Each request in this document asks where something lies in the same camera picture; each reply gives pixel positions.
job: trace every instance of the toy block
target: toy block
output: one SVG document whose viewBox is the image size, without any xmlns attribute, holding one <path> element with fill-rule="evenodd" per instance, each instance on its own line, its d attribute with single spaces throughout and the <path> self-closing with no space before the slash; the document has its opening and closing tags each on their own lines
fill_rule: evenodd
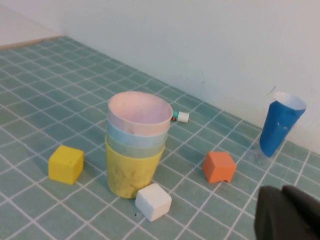
<svg viewBox="0 0 320 240">
<path fill-rule="evenodd" d="M 169 212 L 171 202 L 171 196 L 153 183 L 138 191 L 135 206 L 152 222 Z"/>
<path fill-rule="evenodd" d="M 228 152 L 210 151 L 202 165 L 203 173 L 211 184 L 221 181 L 231 182 L 237 165 Z"/>
<path fill-rule="evenodd" d="M 49 178 L 66 184 L 74 184 L 84 168 L 84 156 L 85 153 L 79 149 L 59 146 L 49 158 Z"/>
</svg>

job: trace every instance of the light blue cup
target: light blue cup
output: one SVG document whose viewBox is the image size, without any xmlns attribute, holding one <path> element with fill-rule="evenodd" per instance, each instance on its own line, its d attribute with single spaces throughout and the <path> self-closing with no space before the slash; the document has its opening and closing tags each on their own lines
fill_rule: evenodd
<svg viewBox="0 0 320 240">
<path fill-rule="evenodd" d="M 118 154 L 124 155 L 130 158 L 136 159 L 144 159 L 150 158 L 157 154 L 159 154 L 165 147 L 166 140 L 164 140 L 161 144 L 158 144 L 153 147 L 134 147 L 125 145 L 117 140 L 115 140 L 110 132 L 106 131 L 106 142 L 108 143 L 109 147 L 117 152 Z"/>
<path fill-rule="evenodd" d="M 137 148 L 151 148 L 154 146 L 158 146 L 164 143 L 168 137 L 168 131 L 165 131 L 155 136 L 142 136 L 142 135 L 131 134 L 128 132 L 121 131 L 120 129 L 113 126 L 112 123 L 109 121 L 106 128 L 107 128 L 107 131 L 109 131 L 110 135 L 116 141 L 124 145 L 137 147 Z"/>
</svg>

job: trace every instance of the stacked cups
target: stacked cups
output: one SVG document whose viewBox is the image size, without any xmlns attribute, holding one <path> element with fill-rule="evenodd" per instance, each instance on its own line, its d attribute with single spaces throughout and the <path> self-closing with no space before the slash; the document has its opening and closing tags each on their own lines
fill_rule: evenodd
<svg viewBox="0 0 320 240">
<path fill-rule="evenodd" d="M 105 136 L 110 190 L 131 199 L 150 184 L 165 149 L 171 106 L 158 96 L 126 91 L 109 100 Z"/>
</svg>

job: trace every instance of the floor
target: floor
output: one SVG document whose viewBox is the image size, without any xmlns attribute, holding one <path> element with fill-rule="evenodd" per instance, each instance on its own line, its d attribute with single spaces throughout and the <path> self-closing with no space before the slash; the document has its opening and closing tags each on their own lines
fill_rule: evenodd
<svg viewBox="0 0 320 240">
<path fill-rule="evenodd" d="M 2 5 L 0 5 L 0 33 L 0 49 L 59 36 Z"/>
<path fill-rule="evenodd" d="M 107 185 L 108 99 L 137 90 L 174 110 L 153 181 L 173 199 L 149 222 L 134 200 Z M 272 158 L 259 149 L 261 129 L 68 37 L 0 51 L 1 240 L 254 240 L 259 187 L 296 185 L 320 199 L 320 156 L 285 142 Z M 85 151 L 74 185 L 51 181 L 47 162 L 59 145 Z M 230 184 L 209 184 L 207 151 L 228 151 L 237 163 Z"/>
</svg>

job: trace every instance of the yellow block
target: yellow block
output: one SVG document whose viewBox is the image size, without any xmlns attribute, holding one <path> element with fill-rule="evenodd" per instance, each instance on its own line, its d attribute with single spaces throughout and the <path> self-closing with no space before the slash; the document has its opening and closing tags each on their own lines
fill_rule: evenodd
<svg viewBox="0 0 320 240">
<path fill-rule="evenodd" d="M 59 146 L 49 158 L 49 178 L 66 184 L 74 184 L 84 168 L 85 153 L 68 146 Z"/>
</svg>

